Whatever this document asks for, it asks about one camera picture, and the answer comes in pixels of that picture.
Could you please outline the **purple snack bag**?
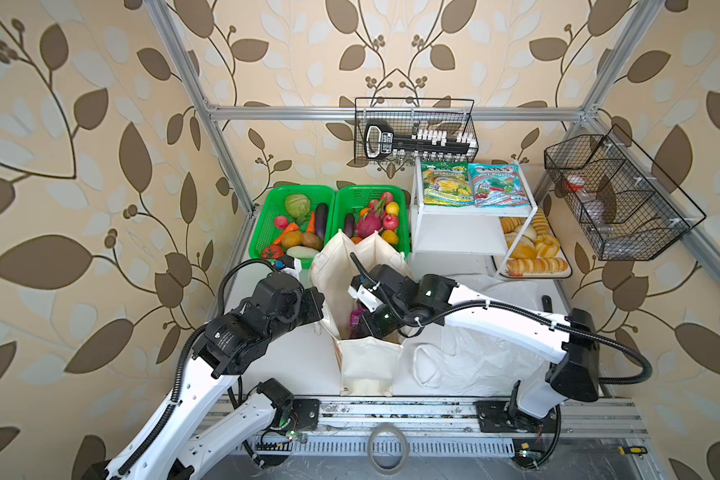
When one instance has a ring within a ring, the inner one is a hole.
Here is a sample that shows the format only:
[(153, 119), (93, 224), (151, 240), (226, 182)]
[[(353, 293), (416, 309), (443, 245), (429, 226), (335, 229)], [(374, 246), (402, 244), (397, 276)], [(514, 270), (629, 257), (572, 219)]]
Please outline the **purple snack bag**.
[(356, 306), (353, 308), (353, 310), (350, 313), (350, 321), (349, 321), (349, 327), (350, 327), (350, 338), (360, 338), (360, 324), (362, 321), (362, 317), (364, 312), (366, 311), (365, 307), (361, 303), (357, 303)]

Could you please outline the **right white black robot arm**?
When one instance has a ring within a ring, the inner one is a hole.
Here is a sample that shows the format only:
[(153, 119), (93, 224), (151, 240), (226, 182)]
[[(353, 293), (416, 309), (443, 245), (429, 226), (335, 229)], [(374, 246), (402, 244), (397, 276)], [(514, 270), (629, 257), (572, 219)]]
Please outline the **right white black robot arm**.
[[(448, 277), (428, 274), (414, 281), (388, 265), (366, 269), (356, 254), (349, 257), (358, 271), (349, 292), (367, 309), (360, 327), (370, 336), (383, 339), (396, 333), (413, 338), (432, 325), (455, 327), (493, 336), (544, 359), (531, 376), (513, 385), (504, 408), (512, 428), (534, 430), (569, 399), (592, 403), (602, 385), (634, 385), (652, 375), (652, 365), (643, 354), (597, 334), (584, 310), (567, 315), (537, 312), (492, 299)], [(632, 358), (640, 372), (602, 376), (603, 346)]]

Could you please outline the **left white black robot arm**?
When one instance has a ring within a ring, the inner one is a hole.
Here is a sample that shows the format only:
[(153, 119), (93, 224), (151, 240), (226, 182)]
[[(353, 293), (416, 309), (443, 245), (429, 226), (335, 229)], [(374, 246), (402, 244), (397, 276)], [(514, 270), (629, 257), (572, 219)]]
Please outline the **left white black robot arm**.
[(269, 272), (253, 293), (232, 310), (220, 306), (217, 317), (187, 339), (173, 386), (145, 426), (119, 454), (90, 466), (84, 478), (200, 479), (255, 434), (295, 429), (294, 396), (275, 379), (242, 391), (231, 413), (199, 428), (273, 341), (323, 317), (324, 296), (300, 282), (300, 260), (283, 256), (260, 263)]

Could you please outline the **cream canvas tote bag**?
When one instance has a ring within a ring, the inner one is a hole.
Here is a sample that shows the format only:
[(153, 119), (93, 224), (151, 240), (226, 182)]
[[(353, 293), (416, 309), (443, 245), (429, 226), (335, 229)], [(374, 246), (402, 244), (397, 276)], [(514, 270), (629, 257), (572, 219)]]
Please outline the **cream canvas tote bag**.
[(322, 326), (333, 337), (340, 371), (339, 393), (344, 396), (390, 396), (403, 353), (396, 331), (375, 337), (367, 322), (372, 312), (355, 298), (359, 275), (351, 256), (368, 270), (386, 265), (404, 276), (412, 272), (404, 255), (378, 234), (356, 243), (336, 233), (312, 262), (309, 278), (325, 296)]

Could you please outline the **teal red snack bag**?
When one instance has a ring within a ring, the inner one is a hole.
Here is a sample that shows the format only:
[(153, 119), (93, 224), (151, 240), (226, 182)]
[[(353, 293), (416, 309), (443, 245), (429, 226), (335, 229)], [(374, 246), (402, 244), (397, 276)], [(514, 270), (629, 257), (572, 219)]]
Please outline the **teal red snack bag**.
[(468, 175), (477, 208), (513, 208), (530, 204), (516, 165), (471, 163)]

